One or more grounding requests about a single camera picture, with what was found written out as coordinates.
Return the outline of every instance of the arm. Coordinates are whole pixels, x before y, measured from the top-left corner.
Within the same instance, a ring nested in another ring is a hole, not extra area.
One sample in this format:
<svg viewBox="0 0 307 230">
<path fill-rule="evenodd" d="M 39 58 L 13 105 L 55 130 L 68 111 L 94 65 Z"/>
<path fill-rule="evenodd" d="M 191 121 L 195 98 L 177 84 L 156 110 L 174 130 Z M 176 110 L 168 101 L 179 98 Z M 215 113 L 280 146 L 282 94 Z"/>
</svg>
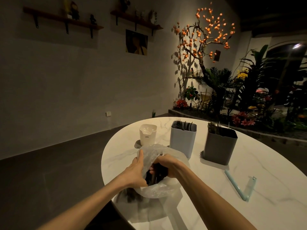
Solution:
<svg viewBox="0 0 307 230">
<path fill-rule="evenodd" d="M 177 178 L 209 230 L 256 229 L 232 205 L 198 178 L 184 163 L 170 155 L 159 156 L 155 163 L 169 168 L 169 177 Z"/>
<path fill-rule="evenodd" d="M 134 158 L 131 165 L 105 187 L 44 224 L 38 230 L 83 230 L 121 190 L 128 187 L 147 186 L 146 181 L 142 178 L 143 158 L 143 151 L 140 150 L 139 158 Z"/>
</svg>

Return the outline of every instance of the gray tile floor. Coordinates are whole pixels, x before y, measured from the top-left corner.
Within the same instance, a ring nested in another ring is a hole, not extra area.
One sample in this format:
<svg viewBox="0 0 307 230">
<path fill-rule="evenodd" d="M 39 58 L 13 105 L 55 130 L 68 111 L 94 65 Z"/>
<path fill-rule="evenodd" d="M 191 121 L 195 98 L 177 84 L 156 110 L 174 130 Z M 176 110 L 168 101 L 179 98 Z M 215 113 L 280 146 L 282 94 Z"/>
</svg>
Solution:
<svg viewBox="0 0 307 230">
<path fill-rule="evenodd" d="M 0 229 L 35 229 L 103 187 L 102 152 L 122 127 L 0 160 Z M 305 148 L 263 143 L 307 175 Z M 103 229 L 129 229 L 111 204 L 102 216 Z"/>
</svg>

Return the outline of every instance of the white container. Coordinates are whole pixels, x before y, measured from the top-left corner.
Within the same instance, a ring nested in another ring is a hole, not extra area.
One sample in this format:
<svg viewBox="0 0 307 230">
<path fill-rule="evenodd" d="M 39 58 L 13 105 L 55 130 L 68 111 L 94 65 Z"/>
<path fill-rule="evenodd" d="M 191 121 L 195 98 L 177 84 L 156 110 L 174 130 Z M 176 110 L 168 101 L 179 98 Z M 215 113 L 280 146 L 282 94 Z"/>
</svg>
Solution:
<svg viewBox="0 0 307 230">
<path fill-rule="evenodd" d="M 191 131 L 183 131 L 173 128 L 175 122 L 173 122 L 171 127 L 169 147 L 182 152 L 187 158 L 190 158 L 193 151 L 197 126 L 195 123 L 192 123 Z"/>
<path fill-rule="evenodd" d="M 154 144 L 156 140 L 157 126 L 153 124 L 142 124 L 140 126 L 141 145 Z"/>
</svg>

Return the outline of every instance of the forearm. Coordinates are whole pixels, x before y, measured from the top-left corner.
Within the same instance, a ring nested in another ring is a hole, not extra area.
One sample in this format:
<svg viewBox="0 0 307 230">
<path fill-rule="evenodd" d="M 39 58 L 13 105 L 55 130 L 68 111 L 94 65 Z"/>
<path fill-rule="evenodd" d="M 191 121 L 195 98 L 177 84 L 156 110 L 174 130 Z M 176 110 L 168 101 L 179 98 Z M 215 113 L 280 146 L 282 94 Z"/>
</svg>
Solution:
<svg viewBox="0 0 307 230">
<path fill-rule="evenodd" d="M 83 230 L 100 210 L 125 188 L 125 182 L 118 176 L 105 187 L 44 224 L 38 230 Z"/>
<path fill-rule="evenodd" d="M 183 163 L 179 162 L 175 165 L 175 174 L 209 230 L 256 229 L 232 205 L 202 182 Z"/>
</svg>

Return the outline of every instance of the shelf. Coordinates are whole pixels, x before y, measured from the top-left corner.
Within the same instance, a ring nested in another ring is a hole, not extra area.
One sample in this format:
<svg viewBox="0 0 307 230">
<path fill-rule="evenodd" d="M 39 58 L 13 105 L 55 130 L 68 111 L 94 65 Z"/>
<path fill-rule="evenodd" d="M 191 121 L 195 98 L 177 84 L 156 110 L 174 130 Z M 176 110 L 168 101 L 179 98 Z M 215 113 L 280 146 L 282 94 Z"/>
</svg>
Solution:
<svg viewBox="0 0 307 230">
<path fill-rule="evenodd" d="M 55 14 L 50 14 L 50 13 L 43 12 L 40 10 L 35 10 L 35 9 L 25 7 L 25 6 L 23 7 L 23 11 L 27 14 L 33 15 L 36 28 L 38 28 L 37 17 L 52 19 L 52 20 L 56 20 L 56 21 L 65 23 L 67 34 L 68 34 L 68 24 L 89 28 L 91 30 L 91 38 L 93 38 L 93 30 L 101 30 L 103 28 L 102 26 L 93 25 L 90 23 L 85 23 L 85 22 L 74 20 L 74 19 L 69 19 L 66 17 L 62 17 L 62 16 L 55 15 Z"/>
<path fill-rule="evenodd" d="M 135 23 L 135 31 L 136 31 L 136 25 L 139 24 L 141 26 L 147 27 L 151 29 L 151 35 L 153 35 L 154 30 L 162 30 L 163 27 L 161 27 L 160 25 L 155 25 L 152 24 L 151 22 L 147 22 L 144 19 L 140 19 L 134 15 L 131 14 L 127 14 L 118 10 L 113 10 L 110 12 L 111 15 L 114 15 L 116 17 L 116 25 L 117 25 L 117 20 L 118 18 L 122 18 L 122 19 L 126 19 L 130 22 Z"/>
</svg>

